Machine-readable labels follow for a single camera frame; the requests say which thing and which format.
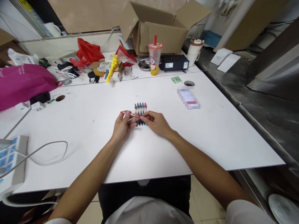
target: black pants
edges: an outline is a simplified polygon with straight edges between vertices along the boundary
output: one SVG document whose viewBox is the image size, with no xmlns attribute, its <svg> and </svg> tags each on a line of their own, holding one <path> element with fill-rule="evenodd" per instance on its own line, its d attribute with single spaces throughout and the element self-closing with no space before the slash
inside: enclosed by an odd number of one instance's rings
<svg viewBox="0 0 299 224">
<path fill-rule="evenodd" d="M 120 206 L 134 196 L 147 196 L 166 201 L 188 216 L 191 191 L 191 176 L 152 179 L 142 187 L 136 181 L 103 184 L 98 192 L 103 212 L 102 224 Z"/>
</svg>

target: pen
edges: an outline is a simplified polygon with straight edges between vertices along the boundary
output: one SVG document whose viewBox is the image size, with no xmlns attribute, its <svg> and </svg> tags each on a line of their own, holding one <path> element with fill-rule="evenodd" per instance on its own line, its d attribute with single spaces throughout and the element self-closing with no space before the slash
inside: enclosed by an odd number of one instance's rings
<svg viewBox="0 0 299 224">
<path fill-rule="evenodd" d="M 146 105 L 146 103 L 144 103 L 144 111 L 145 111 L 145 113 L 147 112 L 147 105 Z"/>
<path fill-rule="evenodd" d="M 142 115 L 144 114 L 144 104 L 142 102 Z"/>
<path fill-rule="evenodd" d="M 141 103 L 139 103 L 139 115 L 142 115 L 142 107 L 141 107 Z"/>
<path fill-rule="evenodd" d="M 127 113 L 127 111 L 126 110 L 124 110 L 124 111 L 121 111 L 121 113 L 122 114 L 126 114 Z M 140 118 L 140 117 L 142 117 L 142 116 L 139 116 L 139 115 L 135 115 L 135 114 L 133 114 L 133 113 L 131 113 L 131 116 L 132 117 L 137 117 L 137 118 Z"/>
<path fill-rule="evenodd" d="M 140 111 L 139 111 L 139 103 L 137 103 L 137 113 L 138 115 L 140 115 Z"/>
<path fill-rule="evenodd" d="M 136 104 L 135 104 L 135 113 L 138 113 Z"/>
</svg>

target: white table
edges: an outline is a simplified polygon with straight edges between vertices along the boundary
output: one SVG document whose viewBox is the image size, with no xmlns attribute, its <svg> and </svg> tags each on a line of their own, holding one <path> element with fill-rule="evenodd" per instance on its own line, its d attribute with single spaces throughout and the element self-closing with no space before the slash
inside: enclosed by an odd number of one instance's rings
<svg viewBox="0 0 299 224">
<path fill-rule="evenodd" d="M 18 125 L 18 123 L 30 111 L 30 103 L 25 111 L 18 111 L 15 107 L 0 112 L 0 138 L 5 139 L 7 135 Z"/>
<path fill-rule="evenodd" d="M 177 95 L 182 83 L 172 76 L 134 79 L 57 88 L 65 95 L 40 112 L 30 111 L 10 136 L 29 136 L 29 152 L 41 145 L 65 140 L 68 158 L 51 166 L 28 160 L 25 182 L 14 193 L 67 188 L 106 144 L 121 110 L 134 110 L 146 102 L 149 110 L 162 112 L 170 126 L 226 170 L 284 164 L 283 160 L 212 84 L 203 72 L 180 75 L 193 81 L 201 109 L 187 110 Z M 40 162 L 60 158 L 65 145 L 48 145 L 34 155 Z M 115 158 L 106 183 L 191 174 L 178 151 L 149 127 L 131 131 Z"/>
<path fill-rule="evenodd" d="M 103 53 L 103 55 L 106 58 L 111 58 L 114 53 L 115 52 L 106 52 L 106 53 Z M 180 54 L 183 54 L 183 55 L 186 56 L 186 54 L 183 51 L 181 51 Z M 152 76 L 150 74 L 150 71 L 143 71 L 143 70 L 141 70 L 137 64 L 134 64 L 132 66 L 132 68 L 133 68 L 133 70 L 132 70 L 133 73 L 138 75 L 138 77 L 136 79 L 155 77 L 155 76 Z M 48 71 L 51 72 L 55 77 L 59 76 L 56 73 L 57 70 L 55 70 L 54 66 L 48 67 Z M 192 73 L 192 72 L 201 72 L 201 70 L 196 65 L 194 65 L 194 66 L 189 67 L 188 69 L 186 69 L 185 72 L 183 72 L 183 71 L 168 71 L 168 72 L 163 72 L 163 71 L 159 70 L 158 76 L 180 75 L 180 74 Z M 67 86 L 77 86 L 77 85 L 86 85 L 86 84 L 90 84 L 89 83 L 89 79 L 84 78 L 84 77 L 78 77 L 78 78 L 72 79 L 72 83 L 69 84 L 69 85 L 67 85 Z"/>
</svg>

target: white sleeve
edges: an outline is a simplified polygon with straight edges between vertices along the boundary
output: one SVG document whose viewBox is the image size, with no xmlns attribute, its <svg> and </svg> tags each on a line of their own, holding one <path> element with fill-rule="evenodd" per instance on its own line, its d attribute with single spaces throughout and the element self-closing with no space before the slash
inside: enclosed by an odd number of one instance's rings
<svg viewBox="0 0 299 224">
<path fill-rule="evenodd" d="M 275 224 L 266 212 L 245 200 L 232 201 L 226 210 L 227 224 Z"/>
<path fill-rule="evenodd" d="M 72 223 L 65 218 L 56 218 L 56 219 L 51 219 L 45 224 L 72 224 Z"/>
</svg>

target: pink bag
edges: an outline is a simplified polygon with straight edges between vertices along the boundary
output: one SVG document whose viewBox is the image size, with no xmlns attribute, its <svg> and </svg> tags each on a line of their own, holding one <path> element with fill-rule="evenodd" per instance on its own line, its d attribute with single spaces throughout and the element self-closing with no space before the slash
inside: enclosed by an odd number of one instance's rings
<svg viewBox="0 0 299 224">
<path fill-rule="evenodd" d="M 35 64 L 0 70 L 0 111 L 56 89 L 56 80 L 44 67 Z"/>
</svg>

